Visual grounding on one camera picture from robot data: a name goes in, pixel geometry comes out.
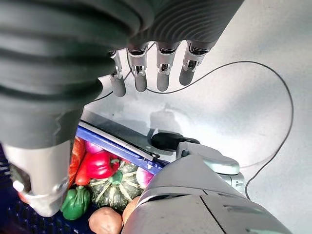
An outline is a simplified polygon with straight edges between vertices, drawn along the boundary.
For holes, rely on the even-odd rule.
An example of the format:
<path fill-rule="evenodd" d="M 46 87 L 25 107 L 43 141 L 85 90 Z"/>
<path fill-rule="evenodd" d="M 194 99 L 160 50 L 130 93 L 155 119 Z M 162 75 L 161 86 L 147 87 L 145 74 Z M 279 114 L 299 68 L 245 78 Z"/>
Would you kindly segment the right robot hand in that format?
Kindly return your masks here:
<path fill-rule="evenodd" d="M 110 75 L 125 94 L 117 51 L 126 49 L 139 92 L 146 47 L 157 43 L 157 87 L 168 87 L 179 43 L 188 85 L 240 0 L 3 0 L 0 3 L 0 141 L 14 187 L 41 216 L 61 208 L 70 143 L 86 104 Z"/>

